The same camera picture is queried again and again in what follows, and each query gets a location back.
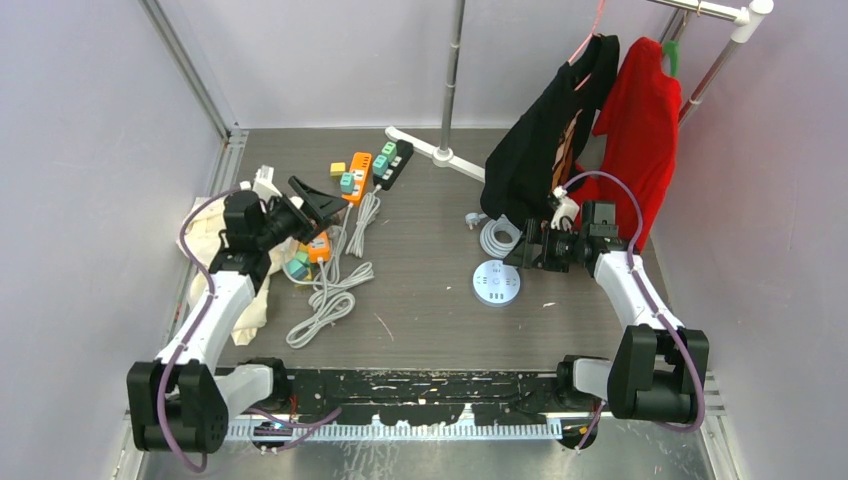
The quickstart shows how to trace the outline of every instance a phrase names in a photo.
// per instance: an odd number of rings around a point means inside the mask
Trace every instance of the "green clothes hanger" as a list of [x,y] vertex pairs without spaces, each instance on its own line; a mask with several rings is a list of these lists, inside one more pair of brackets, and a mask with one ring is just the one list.
[[674,40],[669,40],[663,44],[663,56],[668,57],[672,78],[677,78],[678,60],[680,59],[679,49],[680,44]]

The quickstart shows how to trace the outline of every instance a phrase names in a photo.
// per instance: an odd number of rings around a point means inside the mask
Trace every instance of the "white clothes rack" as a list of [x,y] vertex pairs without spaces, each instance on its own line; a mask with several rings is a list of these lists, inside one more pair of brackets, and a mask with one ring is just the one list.
[[[668,40],[679,40],[686,29],[692,14],[718,18],[733,22],[736,29],[730,35],[727,45],[712,63],[701,82],[692,92],[692,95],[680,109],[679,124],[683,123],[694,113],[701,104],[704,95],[715,80],[722,67],[730,60],[742,44],[746,43],[757,27],[760,26],[766,15],[774,9],[773,0],[752,0],[748,7],[733,8],[723,5],[702,2],[699,0],[648,0],[674,7],[674,13],[668,20],[665,29],[660,36],[660,43]],[[442,126],[439,145],[434,146],[405,133],[393,126],[386,128],[386,136],[392,141],[405,140],[412,144],[415,151],[433,159],[439,167],[450,167],[454,170],[468,175],[479,181],[484,181],[483,167],[477,166],[454,154],[450,148],[451,120],[453,119],[453,100],[456,92],[456,71],[459,65],[459,47],[462,38],[462,18],[465,15],[465,0],[456,0],[456,8],[453,18],[453,34],[450,42],[450,54],[448,57],[448,75],[445,82],[445,98],[442,104]]]

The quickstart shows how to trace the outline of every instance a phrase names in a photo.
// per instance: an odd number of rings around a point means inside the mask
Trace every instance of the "metal rod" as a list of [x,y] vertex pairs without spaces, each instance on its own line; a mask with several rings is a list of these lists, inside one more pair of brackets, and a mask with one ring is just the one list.
[[669,40],[674,40],[675,42],[680,41],[680,37],[683,36],[683,31],[686,30],[686,27],[689,25],[689,17],[691,15],[692,12],[683,12],[680,22],[671,29],[671,32],[669,32]]
[[707,90],[710,88],[710,85],[715,80],[716,75],[721,70],[722,67],[727,63],[728,60],[736,53],[736,50],[742,46],[741,43],[738,43],[734,40],[730,40],[725,45],[724,50],[721,51],[718,58],[715,59],[712,65],[710,65],[710,69],[707,70],[704,78],[701,79],[701,83],[695,87],[695,91],[692,92],[692,96],[689,97],[689,100],[683,105],[683,108],[680,109],[680,115],[678,117],[678,125],[682,126],[683,122],[689,118],[690,115],[698,108],[701,104],[701,100],[704,98],[704,94],[707,93]]
[[673,10],[671,16],[668,17],[668,23],[666,23],[665,28],[663,28],[662,35],[660,35],[660,43],[665,43],[671,40],[671,31],[680,22],[682,16],[683,10],[678,10],[676,8]]
[[214,125],[215,130],[218,131],[218,135],[220,135],[223,140],[227,140],[229,137],[229,127],[224,121],[224,117],[221,116],[220,110],[218,110],[218,107],[215,106],[215,102],[212,100],[212,95],[209,94],[209,89],[206,88],[206,85],[203,83],[203,79],[200,78],[200,74],[197,73],[197,69],[194,67],[191,57],[189,57],[188,52],[182,42],[180,42],[179,37],[177,37],[174,26],[171,25],[171,21],[168,20],[168,16],[162,9],[160,1],[139,0],[139,3],[147,12],[147,16],[159,32],[162,41],[171,52],[177,67],[189,83],[192,92],[194,92],[197,101],[200,102],[200,105],[203,107],[203,110],[206,112],[206,115],[209,117],[212,125]]
[[450,58],[448,59],[448,77],[445,81],[445,102],[442,105],[442,137],[439,141],[439,152],[443,154],[448,152],[450,144],[453,98],[456,92],[456,69],[459,65],[459,42],[462,37],[462,17],[464,14],[465,0],[457,0],[456,11],[453,17],[453,38],[451,39]]
[[688,10],[690,12],[699,12],[700,15],[708,17],[720,18],[722,20],[730,20],[731,22],[741,22],[747,18],[745,11],[740,8],[725,7],[716,3],[701,2],[698,0],[648,0],[649,2],[659,3],[660,5],[668,5],[669,7]]

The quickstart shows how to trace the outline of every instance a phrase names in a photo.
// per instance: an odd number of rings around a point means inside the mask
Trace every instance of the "teal socket switch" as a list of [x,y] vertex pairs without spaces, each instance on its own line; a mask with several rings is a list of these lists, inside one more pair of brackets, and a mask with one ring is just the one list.
[[386,158],[395,158],[395,155],[397,155],[397,145],[395,145],[395,142],[386,142],[383,146],[383,151],[380,153],[385,155]]
[[300,263],[300,261],[296,258],[293,258],[289,260],[285,268],[289,272],[289,275],[291,275],[295,280],[303,280],[307,275],[309,275],[309,269],[306,268],[306,265]]
[[385,155],[377,155],[374,163],[371,164],[371,168],[374,169],[374,175],[382,177],[389,168],[389,158]]
[[342,187],[342,193],[350,195],[353,193],[353,174],[345,172],[339,180],[339,186]]

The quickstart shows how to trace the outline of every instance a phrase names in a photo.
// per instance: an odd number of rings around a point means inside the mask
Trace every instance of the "black shirt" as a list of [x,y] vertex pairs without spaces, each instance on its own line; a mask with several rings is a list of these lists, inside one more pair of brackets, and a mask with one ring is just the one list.
[[[522,227],[528,218],[550,219],[546,198],[577,173],[595,111],[604,105],[618,69],[618,37],[592,37],[574,65],[567,62],[486,160],[480,206],[490,218],[506,215]],[[591,77],[579,90],[575,88]]]

